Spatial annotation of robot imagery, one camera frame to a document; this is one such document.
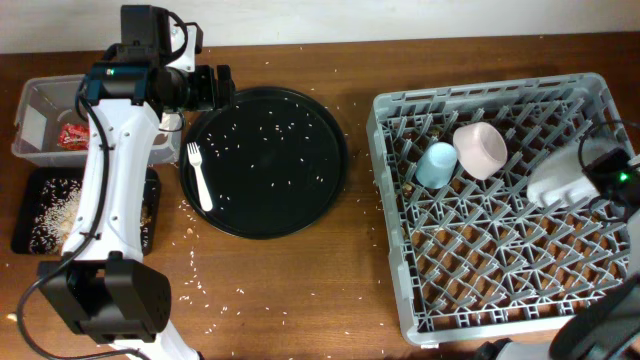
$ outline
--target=gray plastic dish rack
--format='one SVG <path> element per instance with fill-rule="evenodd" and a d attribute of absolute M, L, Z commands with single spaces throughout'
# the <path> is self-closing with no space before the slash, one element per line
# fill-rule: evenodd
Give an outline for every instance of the gray plastic dish rack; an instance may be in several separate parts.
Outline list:
<path fill-rule="evenodd" d="M 586 209 L 537 208 L 527 176 L 593 123 L 619 119 L 604 79 L 575 74 L 382 94 L 367 134 L 389 237 L 400 327 L 414 345 L 557 329 L 620 284 L 629 261 L 623 223 Z M 460 126 L 494 125 L 507 164 L 485 181 L 457 165 L 448 186 L 413 181 L 416 162 Z M 623 126 L 603 128 L 633 154 Z M 620 216 L 602 202 L 599 214 Z"/>

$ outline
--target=clear plastic container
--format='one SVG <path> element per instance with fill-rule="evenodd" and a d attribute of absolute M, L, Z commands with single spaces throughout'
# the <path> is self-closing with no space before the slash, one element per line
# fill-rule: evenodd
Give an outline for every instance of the clear plastic container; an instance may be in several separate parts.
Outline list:
<path fill-rule="evenodd" d="M 83 75 L 36 78 L 22 89 L 16 113 L 16 138 L 11 152 L 42 167 L 83 167 L 87 151 L 58 146 L 65 124 L 84 124 L 74 110 L 74 96 Z M 178 161 L 181 132 L 159 134 L 151 147 L 149 164 Z"/>

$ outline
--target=wall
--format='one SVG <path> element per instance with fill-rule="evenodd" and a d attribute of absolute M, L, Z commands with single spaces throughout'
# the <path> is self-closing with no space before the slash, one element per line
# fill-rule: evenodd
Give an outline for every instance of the wall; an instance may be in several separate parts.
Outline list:
<path fill-rule="evenodd" d="M 0 0 L 0 52 L 101 50 L 119 7 L 142 1 Z M 158 0 L 205 45 L 640 30 L 639 0 Z"/>

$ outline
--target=wooden table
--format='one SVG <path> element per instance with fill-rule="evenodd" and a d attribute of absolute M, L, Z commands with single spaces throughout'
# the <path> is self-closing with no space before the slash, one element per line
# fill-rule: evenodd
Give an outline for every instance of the wooden table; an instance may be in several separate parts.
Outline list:
<path fill-rule="evenodd" d="M 84 73 L 99 56 L 0 56 L 0 352 L 7 359 L 36 358 L 5 315 L 14 311 L 35 279 L 37 262 L 46 258 L 15 255 L 9 245 L 25 180 L 34 169 L 9 150 L 20 91 L 33 77 Z M 169 277 L 171 318 L 187 343 L 208 359 L 232 354 L 252 359 L 456 359 L 483 342 L 420 350 L 400 335 L 385 224 L 376 211 L 378 196 L 365 155 L 364 124 L 377 94 L 597 72 L 607 80 L 622 117 L 640 119 L 640 33 L 226 47 L 205 49 L 198 61 L 231 65 L 239 89 L 278 85 L 311 95 L 329 107 L 349 134 L 350 154 L 358 154 L 351 157 L 346 191 L 334 208 L 310 228 L 272 241 L 238 239 L 203 221 L 188 222 L 178 208 L 184 196 L 177 169 L 155 167 L 163 189 L 153 251 L 145 263 Z M 638 136 L 631 136 L 637 144 Z M 193 235 L 187 235 L 189 227 Z M 184 284 L 194 275 L 192 248 L 206 295 Z M 179 301 L 180 296 L 190 300 Z M 229 310 L 220 314 L 223 306 Z M 30 301 L 27 315 L 33 336 L 56 354 L 104 350 L 72 335 L 40 294 Z M 209 328 L 213 333 L 205 334 Z M 553 335 L 514 339 L 543 342 Z"/>

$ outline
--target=red packet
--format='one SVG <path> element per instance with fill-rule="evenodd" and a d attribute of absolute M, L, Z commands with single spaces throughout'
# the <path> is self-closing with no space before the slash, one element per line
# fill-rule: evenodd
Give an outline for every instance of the red packet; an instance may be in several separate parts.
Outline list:
<path fill-rule="evenodd" d="M 87 150 L 89 128 L 83 125 L 64 125 L 58 136 L 58 146 L 66 150 Z"/>

